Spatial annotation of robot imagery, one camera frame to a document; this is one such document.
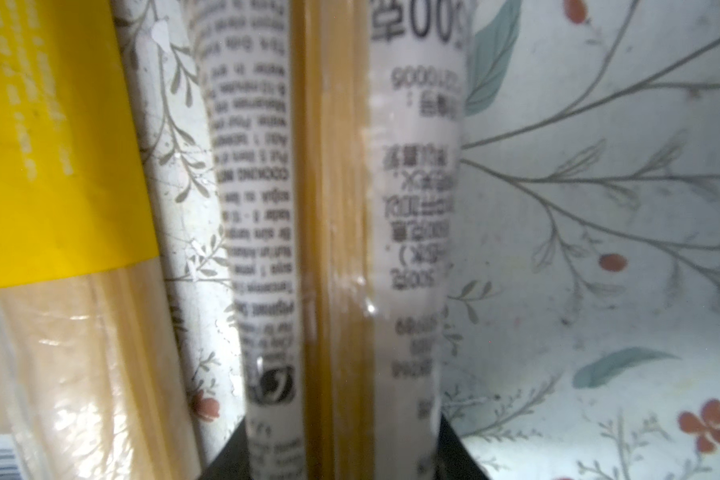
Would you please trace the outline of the clear blue spaghetti bag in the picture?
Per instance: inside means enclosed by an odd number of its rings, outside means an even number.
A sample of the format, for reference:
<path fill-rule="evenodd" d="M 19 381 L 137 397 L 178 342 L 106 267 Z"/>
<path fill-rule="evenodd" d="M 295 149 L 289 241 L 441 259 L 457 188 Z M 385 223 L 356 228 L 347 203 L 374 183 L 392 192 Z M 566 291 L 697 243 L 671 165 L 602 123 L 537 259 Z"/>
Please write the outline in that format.
<path fill-rule="evenodd" d="M 471 1 L 186 1 L 249 479 L 435 479 Z"/>

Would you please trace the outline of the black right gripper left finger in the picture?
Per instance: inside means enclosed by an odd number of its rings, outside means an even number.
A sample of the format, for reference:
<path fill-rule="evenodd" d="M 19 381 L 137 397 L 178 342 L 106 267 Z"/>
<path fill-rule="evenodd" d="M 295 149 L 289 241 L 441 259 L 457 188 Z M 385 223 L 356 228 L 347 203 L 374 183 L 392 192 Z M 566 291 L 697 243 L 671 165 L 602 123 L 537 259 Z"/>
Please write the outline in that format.
<path fill-rule="evenodd" d="M 198 480 L 249 480 L 249 449 L 243 418 Z"/>

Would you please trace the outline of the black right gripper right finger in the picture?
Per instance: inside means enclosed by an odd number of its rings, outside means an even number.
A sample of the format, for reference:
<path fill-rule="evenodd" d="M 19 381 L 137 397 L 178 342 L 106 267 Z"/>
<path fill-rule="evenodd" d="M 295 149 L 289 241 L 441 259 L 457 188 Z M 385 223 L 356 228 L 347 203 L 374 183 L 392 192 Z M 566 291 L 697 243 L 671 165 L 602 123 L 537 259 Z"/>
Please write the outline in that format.
<path fill-rule="evenodd" d="M 440 417 L 435 455 L 436 480 L 490 480 L 472 458 L 446 417 Z"/>

